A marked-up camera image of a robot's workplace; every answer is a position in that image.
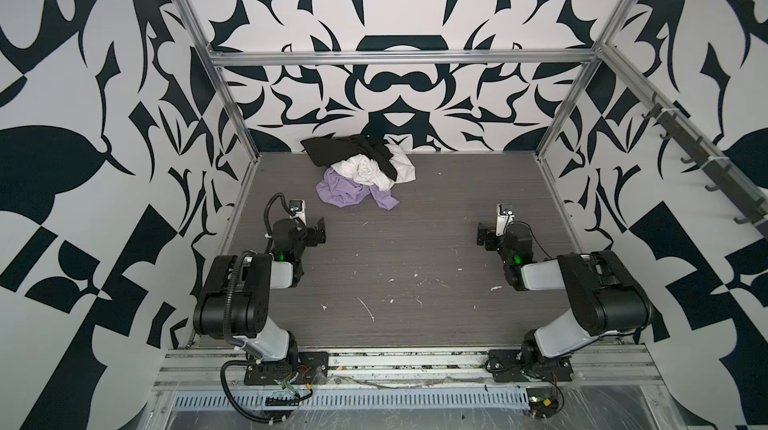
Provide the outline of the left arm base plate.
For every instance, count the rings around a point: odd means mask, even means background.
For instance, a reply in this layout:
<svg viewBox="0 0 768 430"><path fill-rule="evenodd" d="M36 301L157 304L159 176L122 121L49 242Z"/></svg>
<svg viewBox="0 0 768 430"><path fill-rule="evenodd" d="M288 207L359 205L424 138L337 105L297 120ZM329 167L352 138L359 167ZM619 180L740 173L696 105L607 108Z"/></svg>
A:
<svg viewBox="0 0 768 430"><path fill-rule="evenodd" d="M247 386L270 385L288 380L290 383L312 384L327 376L329 354L305 352L289 354L280 361L249 364L244 376Z"/></svg>

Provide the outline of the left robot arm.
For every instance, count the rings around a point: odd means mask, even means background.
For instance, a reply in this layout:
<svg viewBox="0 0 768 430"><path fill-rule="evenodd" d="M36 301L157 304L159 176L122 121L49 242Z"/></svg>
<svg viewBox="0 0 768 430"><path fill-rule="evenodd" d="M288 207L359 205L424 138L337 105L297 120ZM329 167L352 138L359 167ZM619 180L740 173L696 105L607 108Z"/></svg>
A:
<svg viewBox="0 0 768 430"><path fill-rule="evenodd" d="M266 252L216 257L193 312L195 333L224 341L256 363L293 364L296 340L269 317L271 292L297 287L305 250L325 243L324 219L314 226L283 219L274 224Z"/></svg>

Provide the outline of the purple cloth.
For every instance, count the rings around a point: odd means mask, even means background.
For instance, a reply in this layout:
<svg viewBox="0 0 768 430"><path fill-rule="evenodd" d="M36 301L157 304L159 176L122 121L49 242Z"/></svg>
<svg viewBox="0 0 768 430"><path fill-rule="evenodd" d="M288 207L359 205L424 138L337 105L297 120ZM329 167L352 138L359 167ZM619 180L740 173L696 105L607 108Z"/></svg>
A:
<svg viewBox="0 0 768 430"><path fill-rule="evenodd" d="M386 211L391 211L400 204L390 191L356 183L339 175L333 169L325 171L323 179L316 185L316 193L323 203L337 208L359 205L368 196L379 208Z"/></svg>

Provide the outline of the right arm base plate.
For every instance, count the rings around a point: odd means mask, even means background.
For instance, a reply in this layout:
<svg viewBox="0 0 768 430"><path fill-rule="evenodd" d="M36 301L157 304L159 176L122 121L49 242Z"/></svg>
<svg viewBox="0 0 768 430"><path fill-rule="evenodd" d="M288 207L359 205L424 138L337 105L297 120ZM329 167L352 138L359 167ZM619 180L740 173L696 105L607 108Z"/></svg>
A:
<svg viewBox="0 0 768 430"><path fill-rule="evenodd" d="M560 383L571 382L573 377L569 357L547 359L519 349L490 350L483 369L496 383Z"/></svg>

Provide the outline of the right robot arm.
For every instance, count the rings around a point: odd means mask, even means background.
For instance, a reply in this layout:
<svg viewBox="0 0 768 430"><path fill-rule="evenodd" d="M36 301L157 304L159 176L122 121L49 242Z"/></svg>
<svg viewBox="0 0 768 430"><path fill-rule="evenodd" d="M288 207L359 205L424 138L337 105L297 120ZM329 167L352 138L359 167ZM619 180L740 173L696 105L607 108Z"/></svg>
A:
<svg viewBox="0 0 768 430"><path fill-rule="evenodd" d="M477 227L477 244L499 255L510 286L519 292L562 290L569 303L560 317L526 335L512 363L490 357L493 372L531 373L564 364L603 337L634 335L651 323L654 310L647 294L614 252L568 253L536 262L534 241L522 222L506 220L495 230Z"/></svg>

